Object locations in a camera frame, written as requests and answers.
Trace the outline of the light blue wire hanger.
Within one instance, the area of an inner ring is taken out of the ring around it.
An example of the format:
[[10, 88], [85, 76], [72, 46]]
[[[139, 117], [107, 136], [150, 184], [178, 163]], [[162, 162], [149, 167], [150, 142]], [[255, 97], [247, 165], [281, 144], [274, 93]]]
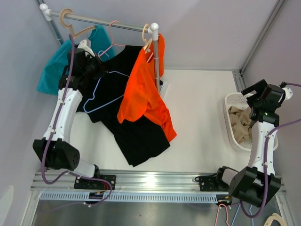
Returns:
[[85, 113], [92, 113], [123, 97], [129, 78], [126, 52], [122, 51], [106, 62], [108, 72], [92, 85], [83, 104]]

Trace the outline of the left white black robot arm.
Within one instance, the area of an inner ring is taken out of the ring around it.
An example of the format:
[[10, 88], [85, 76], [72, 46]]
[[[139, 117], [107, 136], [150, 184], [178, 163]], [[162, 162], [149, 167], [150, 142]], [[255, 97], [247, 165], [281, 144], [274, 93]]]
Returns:
[[35, 139], [33, 149], [42, 169], [64, 170], [85, 178], [85, 184], [96, 189], [101, 177], [96, 166], [80, 157], [79, 150], [70, 144], [75, 113], [88, 83], [103, 71], [101, 60], [89, 47], [77, 47], [67, 54], [68, 64], [58, 82], [58, 100], [47, 131], [42, 139]]

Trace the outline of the beige t shirt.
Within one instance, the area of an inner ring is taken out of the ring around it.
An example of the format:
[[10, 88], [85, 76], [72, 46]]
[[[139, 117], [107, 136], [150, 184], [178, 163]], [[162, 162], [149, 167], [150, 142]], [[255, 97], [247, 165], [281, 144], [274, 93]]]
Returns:
[[249, 118], [251, 108], [247, 107], [246, 109], [242, 110], [231, 106], [228, 110], [228, 113], [235, 140], [239, 144], [245, 141], [252, 141], [252, 120]]

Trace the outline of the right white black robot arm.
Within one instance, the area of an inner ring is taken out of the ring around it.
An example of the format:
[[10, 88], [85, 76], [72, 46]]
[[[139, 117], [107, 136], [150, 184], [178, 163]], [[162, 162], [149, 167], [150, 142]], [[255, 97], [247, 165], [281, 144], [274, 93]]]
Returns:
[[275, 176], [273, 152], [280, 123], [276, 110], [285, 101], [286, 91], [262, 79], [241, 93], [246, 95], [251, 92], [254, 94], [247, 97], [247, 103], [251, 108], [253, 141], [248, 165], [241, 171], [226, 166], [219, 168], [214, 186], [221, 191], [228, 188], [230, 196], [261, 207], [281, 187], [281, 180]]

